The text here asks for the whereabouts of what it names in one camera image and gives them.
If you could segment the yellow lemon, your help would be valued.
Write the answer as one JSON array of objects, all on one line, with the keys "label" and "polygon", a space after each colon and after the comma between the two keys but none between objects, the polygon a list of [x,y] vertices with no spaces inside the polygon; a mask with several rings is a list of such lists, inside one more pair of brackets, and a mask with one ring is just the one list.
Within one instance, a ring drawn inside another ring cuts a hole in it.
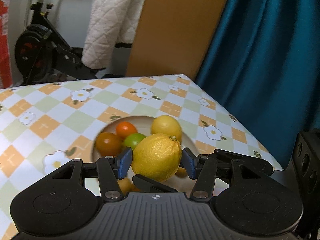
[{"label": "yellow lemon", "polygon": [[182,128],[178,121],[169,115],[161,115],[155,118],[151,124],[151,134],[163,133],[168,136],[175,136],[182,141]]},{"label": "yellow lemon", "polygon": [[134,174],[163,182],[176,173],[181,157],[181,144],[176,137],[157,133],[143,139],[133,150],[131,168]]}]

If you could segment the small tan loquat left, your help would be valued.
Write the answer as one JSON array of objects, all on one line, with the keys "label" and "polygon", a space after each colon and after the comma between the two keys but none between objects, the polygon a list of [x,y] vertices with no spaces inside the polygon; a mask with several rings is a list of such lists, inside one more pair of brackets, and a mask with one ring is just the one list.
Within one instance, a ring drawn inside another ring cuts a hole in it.
[{"label": "small tan loquat left", "polygon": [[123,195],[126,195],[129,192],[135,191],[136,187],[133,185],[131,180],[129,178],[123,178],[121,180],[117,180],[117,183],[123,193]]}]

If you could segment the small tan loquat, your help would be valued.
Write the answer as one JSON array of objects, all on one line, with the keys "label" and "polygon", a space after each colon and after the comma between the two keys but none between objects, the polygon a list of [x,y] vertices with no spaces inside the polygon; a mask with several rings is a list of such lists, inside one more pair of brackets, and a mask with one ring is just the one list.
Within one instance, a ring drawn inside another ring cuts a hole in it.
[{"label": "small tan loquat", "polygon": [[176,171],[175,175],[178,177],[178,178],[185,178],[188,176],[185,168],[182,168],[182,167],[179,167],[178,170]]},{"label": "small tan loquat", "polygon": [[131,180],[129,178],[123,178],[121,180],[117,180],[117,183],[123,193],[123,195],[126,195],[129,192],[135,191],[136,187],[133,185]]}]

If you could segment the small tan loquat right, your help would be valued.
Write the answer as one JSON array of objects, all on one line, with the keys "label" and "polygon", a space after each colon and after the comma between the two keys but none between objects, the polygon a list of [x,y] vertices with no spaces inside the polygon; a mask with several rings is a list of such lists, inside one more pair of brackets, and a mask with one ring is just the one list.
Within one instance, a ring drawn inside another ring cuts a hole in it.
[{"label": "small tan loquat right", "polygon": [[188,176],[185,168],[182,168],[182,167],[179,167],[178,170],[176,171],[175,175],[178,177],[178,178],[185,178]]}]

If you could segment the dark red-green tomato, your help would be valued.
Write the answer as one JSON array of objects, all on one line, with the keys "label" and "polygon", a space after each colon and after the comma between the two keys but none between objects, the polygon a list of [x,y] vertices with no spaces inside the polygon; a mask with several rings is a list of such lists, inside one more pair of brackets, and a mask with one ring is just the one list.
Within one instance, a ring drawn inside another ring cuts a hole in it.
[{"label": "dark red-green tomato", "polygon": [[117,156],[121,152],[123,140],[110,132],[101,132],[96,141],[95,148],[102,157]]}]

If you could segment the white round plate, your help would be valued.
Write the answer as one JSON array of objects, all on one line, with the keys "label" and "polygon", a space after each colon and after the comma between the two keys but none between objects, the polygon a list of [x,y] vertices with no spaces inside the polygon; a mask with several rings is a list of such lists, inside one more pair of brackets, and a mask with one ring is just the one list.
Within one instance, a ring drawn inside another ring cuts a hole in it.
[{"label": "white round plate", "polygon": [[118,155],[125,148],[132,148],[132,159],[119,185],[125,193],[134,191],[133,176],[141,174],[178,192],[191,193],[195,181],[185,169],[179,167],[182,150],[187,147],[198,155],[195,146],[197,126],[168,115],[157,118],[127,116],[106,125],[96,136],[92,160]]}]

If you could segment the small green apple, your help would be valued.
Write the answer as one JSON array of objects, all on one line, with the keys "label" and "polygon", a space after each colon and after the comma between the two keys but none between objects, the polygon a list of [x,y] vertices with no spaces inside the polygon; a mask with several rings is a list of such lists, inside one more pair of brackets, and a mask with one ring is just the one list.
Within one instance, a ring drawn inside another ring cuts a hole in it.
[{"label": "small green apple", "polygon": [[145,138],[146,136],[142,133],[133,133],[124,139],[122,148],[125,149],[126,147],[130,147],[132,150],[134,150],[136,146]]}]

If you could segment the orange tangerine back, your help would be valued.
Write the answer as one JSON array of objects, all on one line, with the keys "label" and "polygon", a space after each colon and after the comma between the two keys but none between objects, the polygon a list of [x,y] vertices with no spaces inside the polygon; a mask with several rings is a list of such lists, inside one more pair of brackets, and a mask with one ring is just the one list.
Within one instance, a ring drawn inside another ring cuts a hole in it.
[{"label": "orange tangerine back", "polygon": [[126,139],[129,135],[137,133],[136,127],[127,121],[122,121],[116,126],[116,135],[121,139]]}]

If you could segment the checkered floral tablecloth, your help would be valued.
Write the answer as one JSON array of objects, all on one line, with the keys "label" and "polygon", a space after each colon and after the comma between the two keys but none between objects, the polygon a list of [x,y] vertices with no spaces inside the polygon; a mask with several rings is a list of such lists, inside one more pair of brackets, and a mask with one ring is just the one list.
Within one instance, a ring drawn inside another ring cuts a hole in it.
[{"label": "checkered floral tablecloth", "polygon": [[234,116],[183,74],[56,82],[1,90],[1,239],[17,230],[10,203],[69,159],[92,161],[96,136],[131,116],[170,115],[198,154],[216,148],[281,166]]}]

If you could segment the teal blue curtain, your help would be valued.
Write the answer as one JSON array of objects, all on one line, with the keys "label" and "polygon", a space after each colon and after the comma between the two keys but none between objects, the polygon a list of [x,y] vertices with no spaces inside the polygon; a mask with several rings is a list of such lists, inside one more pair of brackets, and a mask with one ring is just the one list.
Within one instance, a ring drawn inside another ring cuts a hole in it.
[{"label": "teal blue curtain", "polygon": [[319,0],[227,0],[196,83],[286,166],[319,128]]}]

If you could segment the black exercise bike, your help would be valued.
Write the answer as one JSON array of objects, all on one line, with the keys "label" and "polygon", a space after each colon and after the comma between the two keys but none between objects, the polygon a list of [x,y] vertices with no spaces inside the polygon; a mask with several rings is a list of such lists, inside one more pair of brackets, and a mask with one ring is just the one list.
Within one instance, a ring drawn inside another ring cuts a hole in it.
[{"label": "black exercise bike", "polygon": [[53,78],[55,59],[69,62],[68,67],[56,67],[63,74],[74,75],[77,79],[95,79],[99,69],[90,69],[81,62],[83,49],[67,43],[48,19],[53,4],[46,4],[45,11],[43,4],[44,0],[37,0],[30,6],[31,22],[15,44],[15,62],[23,76],[23,84],[44,83]]}]

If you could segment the brown wooden board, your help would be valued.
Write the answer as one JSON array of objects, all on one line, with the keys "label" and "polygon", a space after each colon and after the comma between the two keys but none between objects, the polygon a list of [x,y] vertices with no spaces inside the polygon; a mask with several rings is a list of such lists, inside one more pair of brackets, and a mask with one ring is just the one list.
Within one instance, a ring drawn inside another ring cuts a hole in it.
[{"label": "brown wooden board", "polygon": [[227,0],[145,0],[126,76],[185,74],[202,64]]}]

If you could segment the white quilted blanket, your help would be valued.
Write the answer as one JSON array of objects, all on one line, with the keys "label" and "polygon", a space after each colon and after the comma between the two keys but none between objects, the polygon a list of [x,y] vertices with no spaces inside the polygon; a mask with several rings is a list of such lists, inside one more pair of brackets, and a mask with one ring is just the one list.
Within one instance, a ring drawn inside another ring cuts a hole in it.
[{"label": "white quilted blanket", "polygon": [[145,0],[93,0],[82,63],[109,67],[115,47],[133,44]]}]

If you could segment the red printed backdrop cloth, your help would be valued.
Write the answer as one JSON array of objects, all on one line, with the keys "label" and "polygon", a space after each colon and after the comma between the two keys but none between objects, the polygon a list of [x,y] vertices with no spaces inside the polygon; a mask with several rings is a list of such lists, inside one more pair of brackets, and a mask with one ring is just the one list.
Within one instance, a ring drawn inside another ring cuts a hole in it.
[{"label": "red printed backdrop cloth", "polygon": [[1,88],[8,88],[12,85],[12,75],[10,66],[10,52],[8,45],[8,23],[9,23],[10,0],[1,0],[1,22],[0,22],[0,46],[1,46]]}]

